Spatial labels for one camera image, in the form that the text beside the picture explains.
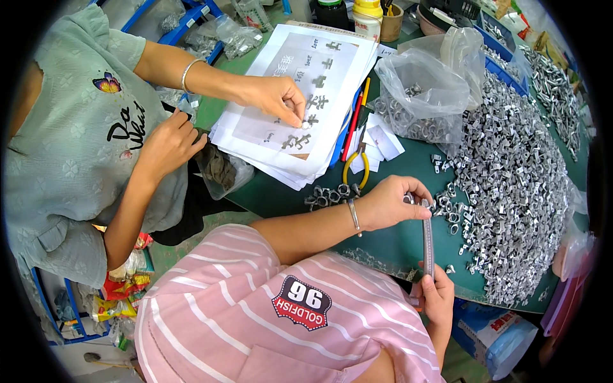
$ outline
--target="ruler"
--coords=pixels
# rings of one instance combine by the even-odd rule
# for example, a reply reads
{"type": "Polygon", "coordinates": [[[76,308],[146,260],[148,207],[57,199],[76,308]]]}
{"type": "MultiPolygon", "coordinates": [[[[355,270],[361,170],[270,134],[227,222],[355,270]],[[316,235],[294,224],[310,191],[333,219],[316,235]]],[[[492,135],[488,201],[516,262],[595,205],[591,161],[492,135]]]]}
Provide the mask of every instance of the ruler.
{"type": "MultiPolygon", "coordinates": [[[[415,198],[408,192],[403,198],[403,202],[415,204],[415,198]]],[[[428,200],[422,199],[420,205],[428,208],[428,200]]],[[[424,226],[424,275],[428,274],[434,280],[434,247],[432,246],[432,224],[430,219],[422,221],[424,226]]]]}

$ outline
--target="hand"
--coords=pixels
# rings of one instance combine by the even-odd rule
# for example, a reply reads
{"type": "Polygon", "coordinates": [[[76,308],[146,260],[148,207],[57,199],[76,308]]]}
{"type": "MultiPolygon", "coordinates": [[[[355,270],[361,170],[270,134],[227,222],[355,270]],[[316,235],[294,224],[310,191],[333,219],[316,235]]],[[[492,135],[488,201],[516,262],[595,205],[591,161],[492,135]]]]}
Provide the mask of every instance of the hand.
{"type": "Polygon", "coordinates": [[[238,105],[256,107],[294,127],[302,127],[307,102],[291,77],[241,76],[238,105]]]}
{"type": "MultiPolygon", "coordinates": [[[[424,262],[419,261],[419,266],[424,267],[424,262]]],[[[451,320],[454,314],[454,283],[449,279],[445,270],[439,265],[434,265],[436,281],[432,277],[424,275],[419,283],[413,284],[411,295],[419,299],[419,306],[424,309],[430,323],[438,328],[451,331],[451,320]]]]}
{"type": "Polygon", "coordinates": [[[197,136],[198,131],[188,121],[187,114],[175,109],[172,116],[147,137],[132,174],[144,176],[144,180],[154,182],[157,187],[167,174],[174,172],[204,147],[207,135],[203,134],[194,143],[197,136]]]}
{"type": "Polygon", "coordinates": [[[354,201],[360,226],[370,232],[394,226],[407,219],[430,218],[430,210],[402,201],[406,192],[412,192],[416,202],[425,198],[432,203],[430,192],[417,178],[391,175],[379,182],[368,194],[354,201]]]}

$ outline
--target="light green shirt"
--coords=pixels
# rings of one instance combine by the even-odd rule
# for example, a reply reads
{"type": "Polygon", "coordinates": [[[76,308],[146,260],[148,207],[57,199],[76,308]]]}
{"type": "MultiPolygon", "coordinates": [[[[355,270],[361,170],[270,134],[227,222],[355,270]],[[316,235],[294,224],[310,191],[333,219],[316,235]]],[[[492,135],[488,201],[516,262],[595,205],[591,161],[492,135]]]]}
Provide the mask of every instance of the light green shirt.
{"type": "MultiPolygon", "coordinates": [[[[140,148],[166,119],[154,89],[133,73],[145,39],[109,29],[98,6],[58,20],[34,59],[40,96],[10,146],[5,205],[10,248],[21,267],[39,267],[101,287],[107,257],[92,223],[110,223],[140,148]]],[[[142,232],[183,214],[187,165],[167,175],[142,232]]]]}

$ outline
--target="yellow pencil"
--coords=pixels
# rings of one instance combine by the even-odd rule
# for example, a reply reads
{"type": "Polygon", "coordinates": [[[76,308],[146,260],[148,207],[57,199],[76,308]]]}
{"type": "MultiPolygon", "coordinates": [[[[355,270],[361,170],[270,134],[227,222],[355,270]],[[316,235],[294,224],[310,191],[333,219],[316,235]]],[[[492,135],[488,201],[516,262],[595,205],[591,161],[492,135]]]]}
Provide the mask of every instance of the yellow pencil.
{"type": "Polygon", "coordinates": [[[364,87],[364,97],[362,97],[362,106],[366,106],[366,99],[368,98],[368,89],[370,89],[370,77],[366,78],[366,86],[364,87]]]}

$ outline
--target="cup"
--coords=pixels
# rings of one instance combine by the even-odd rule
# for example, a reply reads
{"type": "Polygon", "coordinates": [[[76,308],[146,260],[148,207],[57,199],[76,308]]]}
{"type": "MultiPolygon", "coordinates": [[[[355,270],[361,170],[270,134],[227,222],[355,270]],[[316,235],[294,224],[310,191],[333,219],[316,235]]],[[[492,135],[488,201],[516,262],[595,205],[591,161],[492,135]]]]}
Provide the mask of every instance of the cup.
{"type": "Polygon", "coordinates": [[[400,27],[402,27],[402,16],[405,11],[392,3],[391,16],[387,16],[387,9],[383,10],[383,22],[381,23],[381,41],[396,41],[400,37],[400,27]]]}

